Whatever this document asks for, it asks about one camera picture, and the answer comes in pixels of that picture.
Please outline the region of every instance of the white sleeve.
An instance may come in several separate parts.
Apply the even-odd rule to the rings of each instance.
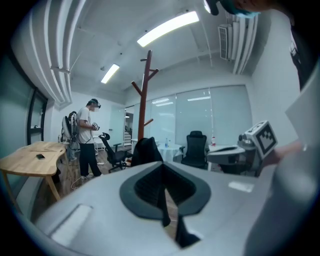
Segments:
[[[89,109],[86,111],[85,109],[81,110],[79,115],[79,120],[89,121]]]

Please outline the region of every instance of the plastic bottle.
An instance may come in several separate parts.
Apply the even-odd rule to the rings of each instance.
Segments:
[[[216,137],[212,137],[212,139],[211,139],[211,145],[212,146],[215,146],[216,145]]]

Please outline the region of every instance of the chair headrest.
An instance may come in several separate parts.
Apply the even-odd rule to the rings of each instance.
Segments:
[[[107,141],[110,140],[110,135],[108,133],[103,132],[103,135],[99,135],[100,139],[106,139]]]
[[[194,137],[194,138],[202,138],[202,132],[199,130],[193,130],[192,132],[190,132],[190,137]]]

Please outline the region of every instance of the black office chair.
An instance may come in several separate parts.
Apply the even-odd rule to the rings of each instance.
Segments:
[[[102,140],[105,146],[107,160],[112,165],[112,168],[109,170],[109,173],[111,173],[111,171],[117,168],[123,170],[123,167],[128,167],[128,165],[126,164],[126,158],[131,158],[133,156],[131,153],[128,152],[129,150],[131,150],[131,148],[118,151],[118,146],[121,145],[121,143],[118,143],[113,145],[115,146],[115,151],[113,151],[108,143],[108,140],[110,140],[110,135],[105,132],[103,132],[102,134],[103,135],[99,135],[99,138]]]
[[[185,157],[182,158],[181,164],[207,169],[208,163],[205,154],[205,151],[209,152],[208,148],[205,149],[207,136],[203,135],[201,131],[194,130],[186,137],[186,142],[188,148]],[[185,146],[180,147],[182,153],[184,152],[184,148]]]

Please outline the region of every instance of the white cable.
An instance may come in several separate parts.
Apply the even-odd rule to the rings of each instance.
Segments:
[[[81,177],[80,178],[78,178],[74,183],[72,183],[71,184],[71,189],[72,190],[76,190],[78,187],[76,186],[75,188],[73,188],[72,186],[78,181],[78,180],[80,180],[81,179]]]

